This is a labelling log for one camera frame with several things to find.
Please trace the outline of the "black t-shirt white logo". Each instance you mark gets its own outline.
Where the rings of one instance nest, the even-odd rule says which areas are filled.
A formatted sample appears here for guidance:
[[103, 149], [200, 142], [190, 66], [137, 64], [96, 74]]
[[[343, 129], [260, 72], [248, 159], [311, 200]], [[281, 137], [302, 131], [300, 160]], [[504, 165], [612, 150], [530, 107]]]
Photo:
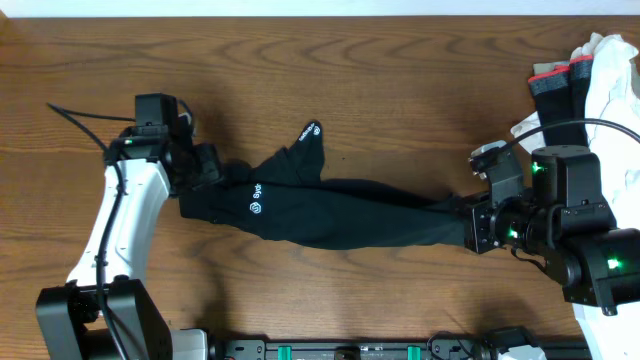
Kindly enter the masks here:
[[324, 180], [323, 128], [311, 121], [257, 167], [226, 164], [221, 182], [179, 198], [184, 218], [326, 250], [464, 244], [453, 196], [432, 200], [363, 179]]

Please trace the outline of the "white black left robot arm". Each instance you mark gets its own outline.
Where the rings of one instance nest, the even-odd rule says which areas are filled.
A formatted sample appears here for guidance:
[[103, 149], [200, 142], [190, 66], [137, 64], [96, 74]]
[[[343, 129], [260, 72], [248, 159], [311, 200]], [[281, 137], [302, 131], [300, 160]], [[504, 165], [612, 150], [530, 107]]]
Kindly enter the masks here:
[[105, 153], [105, 190], [87, 246], [36, 317], [53, 359], [206, 359], [208, 334], [172, 330], [145, 288], [165, 201], [221, 178], [216, 149], [165, 126], [130, 127]]

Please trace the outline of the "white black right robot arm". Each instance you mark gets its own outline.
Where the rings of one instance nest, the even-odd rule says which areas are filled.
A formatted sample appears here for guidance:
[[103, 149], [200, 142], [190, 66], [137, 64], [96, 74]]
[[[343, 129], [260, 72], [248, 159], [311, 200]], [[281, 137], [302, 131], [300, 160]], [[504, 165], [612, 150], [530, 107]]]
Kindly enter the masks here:
[[488, 183], [456, 205], [465, 246], [477, 254], [507, 248], [558, 283], [566, 301], [615, 316], [638, 301], [639, 232], [618, 227], [601, 190], [600, 161], [584, 146], [542, 147], [531, 155], [531, 185], [503, 141], [469, 159]]

